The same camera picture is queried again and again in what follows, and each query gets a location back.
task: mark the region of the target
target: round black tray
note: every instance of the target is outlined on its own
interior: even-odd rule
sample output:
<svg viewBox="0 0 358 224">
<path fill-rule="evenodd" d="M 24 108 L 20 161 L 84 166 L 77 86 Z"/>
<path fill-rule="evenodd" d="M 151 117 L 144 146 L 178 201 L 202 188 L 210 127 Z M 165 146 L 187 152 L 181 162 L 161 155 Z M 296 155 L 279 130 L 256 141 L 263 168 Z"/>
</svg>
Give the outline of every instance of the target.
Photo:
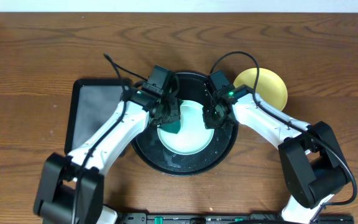
<svg viewBox="0 0 358 224">
<path fill-rule="evenodd" d="M 180 81 L 177 97 L 193 100 L 203 106 L 211 105 L 211 97 L 204 85 L 206 75 L 193 72 L 176 72 Z M 206 172 L 218 165 L 230 152 L 236 141 L 238 125 L 229 123 L 214 130 L 211 142 L 201 152 L 179 155 L 167 149 L 158 138 L 157 127 L 149 126 L 133 141 L 132 146 L 150 167 L 170 175 L 187 176 Z"/>
</svg>

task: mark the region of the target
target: white plate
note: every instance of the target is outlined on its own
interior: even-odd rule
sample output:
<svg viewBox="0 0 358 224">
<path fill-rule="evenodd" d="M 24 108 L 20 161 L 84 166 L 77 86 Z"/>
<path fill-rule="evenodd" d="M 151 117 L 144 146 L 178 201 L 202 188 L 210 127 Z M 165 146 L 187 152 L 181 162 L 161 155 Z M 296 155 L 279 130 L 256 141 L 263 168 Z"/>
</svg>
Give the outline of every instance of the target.
<svg viewBox="0 0 358 224">
<path fill-rule="evenodd" d="M 212 140 L 214 129 L 206 129 L 203 105 L 184 100 L 180 105 L 180 130 L 173 134 L 157 128 L 162 144 L 172 152 L 191 155 L 202 151 Z"/>
</svg>

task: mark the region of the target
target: white wall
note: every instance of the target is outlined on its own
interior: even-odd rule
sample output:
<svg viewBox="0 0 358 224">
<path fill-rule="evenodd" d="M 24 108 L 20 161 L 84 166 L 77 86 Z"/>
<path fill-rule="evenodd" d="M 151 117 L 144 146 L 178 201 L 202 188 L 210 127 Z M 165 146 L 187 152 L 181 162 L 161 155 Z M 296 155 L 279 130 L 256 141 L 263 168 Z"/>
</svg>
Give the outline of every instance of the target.
<svg viewBox="0 0 358 224">
<path fill-rule="evenodd" d="M 358 0 L 0 0 L 0 12 L 358 12 Z"/>
</svg>

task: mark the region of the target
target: wood grain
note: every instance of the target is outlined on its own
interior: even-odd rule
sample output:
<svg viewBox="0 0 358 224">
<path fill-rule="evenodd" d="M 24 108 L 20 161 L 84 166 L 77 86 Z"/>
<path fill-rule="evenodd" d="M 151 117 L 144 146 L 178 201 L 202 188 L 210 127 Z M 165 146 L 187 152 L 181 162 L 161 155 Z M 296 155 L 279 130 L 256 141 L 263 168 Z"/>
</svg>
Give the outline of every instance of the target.
<svg viewBox="0 0 358 224">
<path fill-rule="evenodd" d="M 114 75 L 103 52 L 147 76 L 155 64 L 207 73 L 232 50 L 283 78 L 286 113 L 333 127 L 358 183 L 358 14 L 0 13 L 0 223 L 41 222 L 32 206 L 42 164 L 63 153 L 73 82 Z M 233 80 L 252 66 L 233 56 L 220 68 Z M 241 127 L 227 159 L 194 177 L 163 175 L 129 146 L 104 195 L 124 212 L 249 213 L 279 211 L 289 193 L 278 152 Z M 326 212 L 358 224 L 358 198 Z"/>
</svg>

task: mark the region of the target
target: yellow bowl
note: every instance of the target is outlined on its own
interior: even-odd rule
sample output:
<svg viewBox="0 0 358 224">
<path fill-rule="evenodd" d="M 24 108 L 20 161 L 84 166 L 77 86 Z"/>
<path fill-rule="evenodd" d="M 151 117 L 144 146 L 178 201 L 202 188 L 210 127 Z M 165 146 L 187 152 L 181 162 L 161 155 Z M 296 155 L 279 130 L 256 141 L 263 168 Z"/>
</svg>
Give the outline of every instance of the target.
<svg viewBox="0 0 358 224">
<path fill-rule="evenodd" d="M 234 80 L 234 86 L 241 85 L 254 87 L 256 68 L 250 68 L 240 73 Z M 256 92 L 270 105 L 282 111 L 287 103 L 288 92 L 283 80 L 274 72 L 266 69 L 259 69 L 259 80 Z"/>
</svg>

